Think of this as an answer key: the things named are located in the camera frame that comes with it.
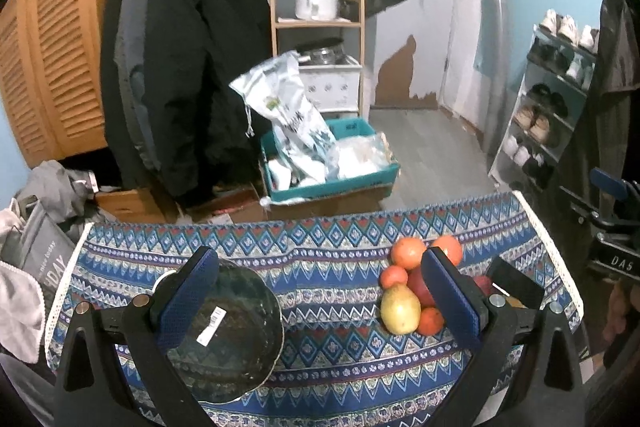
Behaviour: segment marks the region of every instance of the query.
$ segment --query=white pot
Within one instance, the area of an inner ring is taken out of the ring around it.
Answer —
[[[333,21],[339,12],[340,0],[296,0],[296,17],[305,21]]]

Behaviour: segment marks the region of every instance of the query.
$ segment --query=red apple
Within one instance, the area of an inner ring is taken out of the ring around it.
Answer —
[[[489,279],[486,275],[476,275],[474,277],[474,282],[478,287],[482,290],[482,293],[485,297],[488,297],[494,292],[494,284],[491,279]]]
[[[415,293],[415,296],[418,298],[423,308],[434,307],[436,305],[436,301],[433,300],[431,292],[427,288],[427,285],[424,283],[424,279],[422,278],[422,273],[420,272],[419,266],[411,271],[411,273],[409,274],[409,280],[406,282],[406,285],[412,292]]]

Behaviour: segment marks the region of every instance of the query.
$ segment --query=tablecloth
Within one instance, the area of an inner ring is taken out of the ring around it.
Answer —
[[[467,365],[444,328],[437,335],[390,335],[379,320],[378,277],[399,237],[454,234],[460,271],[484,273],[497,255],[562,304],[572,330],[582,300],[542,224],[517,192],[443,205],[354,216],[228,226],[101,224],[84,231],[60,283],[46,331],[56,370],[73,309],[123,306],[151,293],[165,271],[200,246],[255,269],[275,293],[286,334],[273,374],[256,391],[224,405],[202,403],[220,426],[412,426],[426,420]],[[126,346],[120,363],[141,412],[160,422]],[[494,392],[513,374],[506,360]]]

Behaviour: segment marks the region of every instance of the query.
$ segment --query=white box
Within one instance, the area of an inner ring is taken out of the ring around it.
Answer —
[[[306,97],[320,112],[358,112],[362,66],[349,55],[346,60],[349,64],[300,66]]]

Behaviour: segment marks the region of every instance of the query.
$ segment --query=pile of fruit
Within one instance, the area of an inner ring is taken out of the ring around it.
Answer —
[[[463,250],[452,235],[437,238],[432,247],[439,247],[454,266],[462,262]],[[424,283],[420,272],[422,254],[427,246],[417,237],[403,237],[391,249],[392,265],[380,274],[384,293],[380,315],[386,329],[393,335],[407,335],[417,331],[421,335],[435,335],[444,327],[444,318]],[[491,280],[484,275],[474,277],[476,284],[488,295]]]

